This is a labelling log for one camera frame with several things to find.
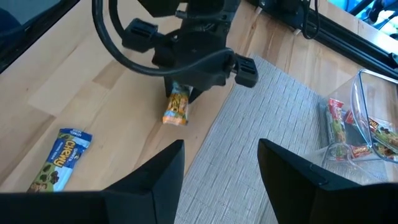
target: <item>gray placemat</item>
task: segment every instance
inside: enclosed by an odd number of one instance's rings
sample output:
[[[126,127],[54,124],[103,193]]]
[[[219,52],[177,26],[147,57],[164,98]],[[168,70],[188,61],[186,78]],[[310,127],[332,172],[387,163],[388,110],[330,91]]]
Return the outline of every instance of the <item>gray placemat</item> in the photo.
[[[258,140],[299,155],[327,145],[320,131],[321,97],[254,59],[259,83],[235,86],[226,100],[184,179],[177,224],[277,223],[258,168]]]

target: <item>light wood surface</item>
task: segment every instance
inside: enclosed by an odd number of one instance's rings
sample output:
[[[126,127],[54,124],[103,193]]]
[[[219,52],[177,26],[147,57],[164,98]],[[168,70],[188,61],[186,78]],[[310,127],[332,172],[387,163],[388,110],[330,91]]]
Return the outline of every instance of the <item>light wood surface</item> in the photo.
[[[125,26],[133,17],[158,24],[162,32],[180,24],[174,17],[152,18],[137,1],[119,2]],[[321,8],[327,16],[340,17],[328,3]],[[358,21],[350,23],[356,30]],[[121,46],[108,16],[106,24]],[[236,14],[228,46],[244,55],[262,55],[322,95],[360,69],[318,42],[294,36],[270,17],[257,17],[246,2]],[[124,53],[150,65],[153,52]],[[26,191],[58,130],[67,127],[94,138],[65,190],[103,189],[176,139],[185,140],[187,171],[232,86],[229,80],[224,87],[213,87],[190,105],[188,126],[163,125],[167,99],[162,79],[136,74],[115,62],[94,30],[91,1],[82,0],[0,75],[0,191]]]

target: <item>transparent container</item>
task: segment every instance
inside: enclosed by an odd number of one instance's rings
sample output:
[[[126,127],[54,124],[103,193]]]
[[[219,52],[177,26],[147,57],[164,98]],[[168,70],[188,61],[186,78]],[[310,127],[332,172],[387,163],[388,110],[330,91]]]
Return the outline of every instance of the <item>transparent container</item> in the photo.
[[[361,185],[398,182],[398,81],[369,70],[319,106],[329,145],[303,157]]]

